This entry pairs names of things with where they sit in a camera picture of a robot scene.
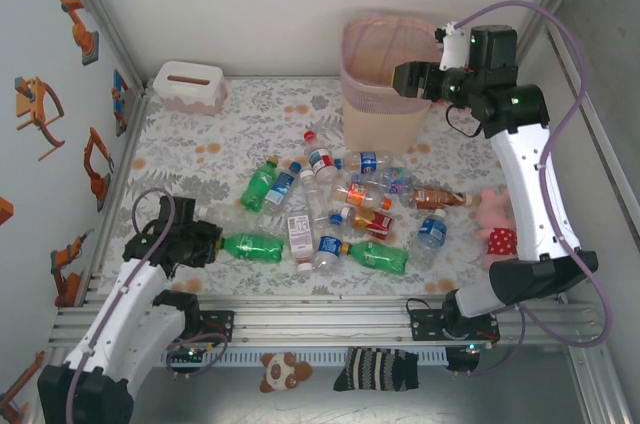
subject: brown bottle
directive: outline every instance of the brown bottle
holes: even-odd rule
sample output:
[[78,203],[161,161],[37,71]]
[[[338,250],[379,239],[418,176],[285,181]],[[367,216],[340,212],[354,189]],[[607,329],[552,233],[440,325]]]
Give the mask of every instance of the brown bottle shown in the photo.
[[409,203],[416,209],[442,209],[447,206],[469,207],[473,196],[468,193],[451,192],[433,187],[415,187],[410,193]]

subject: blue bottle label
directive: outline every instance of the blue bottle label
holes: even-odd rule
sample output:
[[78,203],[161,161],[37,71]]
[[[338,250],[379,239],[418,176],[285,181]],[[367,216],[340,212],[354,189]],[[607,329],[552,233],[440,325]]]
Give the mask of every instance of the blue bottle label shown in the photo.
[[376,159],[375,152],[361,152],[360,153],[360,173],[366,174],[367,172],[373,172],[376,170],[378,160]]
[[436,221],[428,217],[422,223],[420,228],[420,234],[430,234],[440,241],[440,245],[444,244],[445,237],[447,236],[447,226],[443,222]]
[[405,191],[404,167],[390,167],[389,194],[403,194]]
[[340,239],[332,236],[322,236],[320,238],[318,251],[330,252],[331,254],[335,254],[336,257],[340,257],[340,246],[342,246]]
[[274,204],[280,204],[284,196],[287,195],[289,189],[291,189],[291,184],[293,184],[295,177],[286,172],[281,172],[276,182],[273,183],[271,190],[267,193],[267,197],[265,200],[271,201]]

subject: pink stuffed toy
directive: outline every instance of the pink stuffed toy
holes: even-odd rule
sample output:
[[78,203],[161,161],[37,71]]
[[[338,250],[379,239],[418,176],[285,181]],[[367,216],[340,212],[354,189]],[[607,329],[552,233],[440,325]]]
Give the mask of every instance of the pink stuffed toy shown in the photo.
[[476,219],[482,229],[476,232],[475,238],[489,241],[487,255],[482,258],[482,267],[488,271],[495,261],[506,261],[517,256],[516,220],[508,190],[496,194],[493,189],[484,188],[480,197],[482,200]]

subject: red polka dot fabric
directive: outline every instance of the red polka dot fabric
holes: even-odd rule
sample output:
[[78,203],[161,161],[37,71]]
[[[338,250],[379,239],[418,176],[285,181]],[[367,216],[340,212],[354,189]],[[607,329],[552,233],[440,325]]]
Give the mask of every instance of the red polka dot fabric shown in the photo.
[[489,236],[489,250],[487,254],[509,256],[517,254],[518,237],[513,229],[496,228]]

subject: brown plush toy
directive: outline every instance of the brown plush toy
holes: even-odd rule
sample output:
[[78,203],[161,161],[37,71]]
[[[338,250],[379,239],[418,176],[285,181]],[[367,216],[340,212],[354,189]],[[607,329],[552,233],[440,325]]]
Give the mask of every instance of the brown plush toy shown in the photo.
[[296,356],[291,352],[265,354],[260,360],[267,368],[260,383],[262,392],[293,389],[298,382],[306,381],[313,374],[311,365],[308,362],[296,362]]

